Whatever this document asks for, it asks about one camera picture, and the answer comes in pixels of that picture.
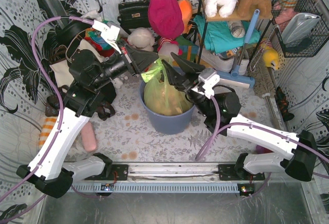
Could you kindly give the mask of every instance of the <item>black metal basket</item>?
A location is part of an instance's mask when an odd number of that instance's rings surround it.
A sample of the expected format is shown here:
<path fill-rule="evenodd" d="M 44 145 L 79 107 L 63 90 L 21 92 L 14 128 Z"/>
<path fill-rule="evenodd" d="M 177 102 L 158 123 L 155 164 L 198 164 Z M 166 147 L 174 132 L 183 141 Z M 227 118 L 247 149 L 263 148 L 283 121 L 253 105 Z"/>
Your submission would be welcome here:
<path fill-rule="evenodd" d="M 278 1 L 279 0 L 274 0 L 274 6 L 272 7 L 272 22 L 274 25 L 278 24 L 276 21 L 278 16 L 282 14 L 282 12 L 289 9 L 289 7 L 284 6 L 283 3 L 277 6 Z M 293 5 L 293 7 L 290 9 L 293 9 L 295 12 L 307 12 L 321 16 L 320 12 L 315 7 L 315 2 L 313 0 L 288 0 L 285 2 L 285 4 L 287 3 Z M 284 44 L 281 37 L 281 32 L 289 22 L 290 20 L 278 24 L 279 28 L 276 29 L 283 54 L 286 58 L 313 57 L 320 51 L 320 49 L 329 39 L 328 26 L 321 16 L 320 21 L 311 30 L 307 37 L 288 44 Z"/>

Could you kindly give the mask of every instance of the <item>wire basket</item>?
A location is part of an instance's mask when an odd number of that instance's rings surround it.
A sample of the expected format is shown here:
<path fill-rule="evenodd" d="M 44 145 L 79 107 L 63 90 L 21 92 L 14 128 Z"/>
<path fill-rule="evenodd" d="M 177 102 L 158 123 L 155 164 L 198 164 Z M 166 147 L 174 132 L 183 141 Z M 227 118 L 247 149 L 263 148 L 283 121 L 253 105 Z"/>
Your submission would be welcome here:
<path fill-rule="evenodd" d="M 328 26 L 323 20 L 318 9 L 315 7 L 315 2 L 313 0 L 287 0 L 284 3 L 279 3 L 278 1 L 279 0 L 274 0 L 273 2 L 274 5 L 272 7 L 272 22 L 273 24 L 277 24 L 279 26 L 276 29 L 276 33 L 284 56 L 286 58 L 315 56 L 329 39 Z M 283 30 L 289 24 L 294 12 L 312 13 L 319 15 L 321 19 L 306 37 L 285 44 L 282 40 L 281 32 L 283 32 Z"/>

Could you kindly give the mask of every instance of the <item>red cloth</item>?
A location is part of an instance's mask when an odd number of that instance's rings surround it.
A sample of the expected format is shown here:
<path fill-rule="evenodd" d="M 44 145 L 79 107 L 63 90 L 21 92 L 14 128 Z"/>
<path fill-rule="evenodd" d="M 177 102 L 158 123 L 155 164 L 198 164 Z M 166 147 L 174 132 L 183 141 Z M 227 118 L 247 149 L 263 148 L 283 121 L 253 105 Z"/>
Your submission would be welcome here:
<path fill-rule="evenodd" d="M 163 38 L 176 39 L 184 31 L 177 0 L 150 0 L 149 21 L 153 30 Z"/>

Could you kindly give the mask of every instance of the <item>yellow-green plastic bag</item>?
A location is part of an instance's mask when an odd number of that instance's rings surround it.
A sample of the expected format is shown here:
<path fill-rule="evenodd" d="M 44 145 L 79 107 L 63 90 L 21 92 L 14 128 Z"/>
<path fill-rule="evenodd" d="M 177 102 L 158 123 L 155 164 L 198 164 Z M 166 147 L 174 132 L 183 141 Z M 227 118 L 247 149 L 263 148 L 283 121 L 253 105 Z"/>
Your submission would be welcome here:
<path fill-rule="evenodd" d="M 151 111 L 160 115 L 173 116 L 181 115 L 193 106 L 186 100 L 184 92 L 178 91 L 169 84 L 160 59 L 147 72 L 142 73 L 142 78 L 147 82 L 144 89 L 144 103 Z"/>

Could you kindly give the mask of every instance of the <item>wooden shelf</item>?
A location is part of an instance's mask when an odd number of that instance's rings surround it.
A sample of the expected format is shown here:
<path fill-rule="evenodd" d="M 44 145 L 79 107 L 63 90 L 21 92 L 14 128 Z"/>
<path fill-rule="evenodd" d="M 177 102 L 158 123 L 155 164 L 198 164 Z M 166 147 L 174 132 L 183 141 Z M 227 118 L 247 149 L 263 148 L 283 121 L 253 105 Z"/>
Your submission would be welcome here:
<path fill-rule="evenodd" d="M 202 5 L 203 5 L 203 8 L 205 8 L 205 0 L 202 0 Z M 219 14 L 218 14 L 218 10 L 219 10 L 220 7 L 217 7 L 217 14 L 215 17 L 207 17 L 206 14 L 204 14 L 205 18 L 206 18 L 206 21 L 207 22 L 218 22 L 218 21 L 236 21 L 236 20 L 251 20 L 252 16 L 253 16 L 253 13 L 255 12 L 256 10 L 256 6 L 251 6 L 250 7 L 250 10 L 249 10 L 249 13 L 247 16 L 245 17 L 240 17 L 238 14 L 237 14 L 237 7 L 235 8 L 235 10 L 233 11 L 233 13 L 228 16 L 228 17 L 221 17 Z M 265 20 L 265 19 L 272 19 L 272 15 L 270 17 L 263 17 L 261 14 L 259 16 L 259 19 L 261 20 Z"/>

